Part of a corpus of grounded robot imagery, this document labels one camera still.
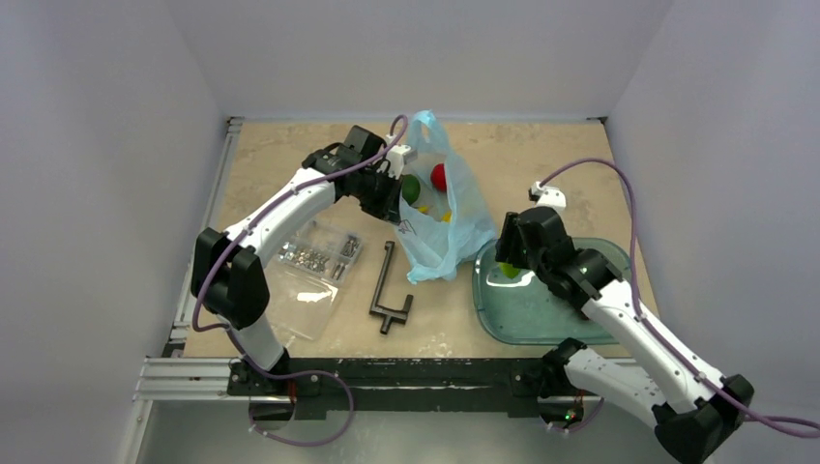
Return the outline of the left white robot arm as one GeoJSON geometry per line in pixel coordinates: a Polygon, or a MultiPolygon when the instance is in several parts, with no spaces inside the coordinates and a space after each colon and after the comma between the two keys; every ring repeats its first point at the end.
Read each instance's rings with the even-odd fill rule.
{"type": "Polygon", "coordinates": [[[193,249],[190,294],[194,310],[206,309],[254,367],[251,383],[275,395],[287,386],[287,351],[265,311],[270,290],[265,268],[281,246],[338,200],[358,200],[363,213],[397,224],[401,165],[414,150],[401,130],[380,136],[361,126],[345,139],[314,151],[288,183],[249,216],[223,231],[205,228],[193,249]]]}

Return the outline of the green fake lime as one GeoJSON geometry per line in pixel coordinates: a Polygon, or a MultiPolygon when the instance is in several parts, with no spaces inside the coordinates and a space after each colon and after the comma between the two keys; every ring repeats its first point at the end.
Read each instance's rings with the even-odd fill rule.
{"type": "Polygon", "coordinates": [[[499,262],[498,267],[502,275],[508,279],[516,278],[521,273],[519,268],[509,263],[499,262]]]}

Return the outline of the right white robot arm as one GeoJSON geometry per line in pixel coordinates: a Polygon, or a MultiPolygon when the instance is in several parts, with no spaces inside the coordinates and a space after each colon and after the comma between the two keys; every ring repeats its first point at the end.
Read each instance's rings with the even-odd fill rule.
{"type": "Polygon", "coordinates": [[[542,357],[541,396],[571,388],[597,393],[650,426],[680,463],[704,462],[743,423],[751,383],[723,375],[692,352],[634,297],[621,267],[575,244],[554,209],[507,213],[495,249],[498,263],[531,272],[554,297],[602,326],[643,370],[623,369],[568,337],[542,357]]]}

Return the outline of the blue plastic bag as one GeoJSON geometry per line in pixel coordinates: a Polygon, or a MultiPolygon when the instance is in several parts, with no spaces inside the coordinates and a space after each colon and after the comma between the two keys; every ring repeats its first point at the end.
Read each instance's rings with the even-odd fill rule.
{"type": "Polygon", "coordinates": [[[419,183],[415,201],[399,200],[400,223],[395,227],[410,264],[407,280],[452,280],[462,262],[495,239],[498,228],[478,177],[432,111],[411,118],[404,142],[417,156],[402,167],[401,175],[406,184],[419,183]]]}

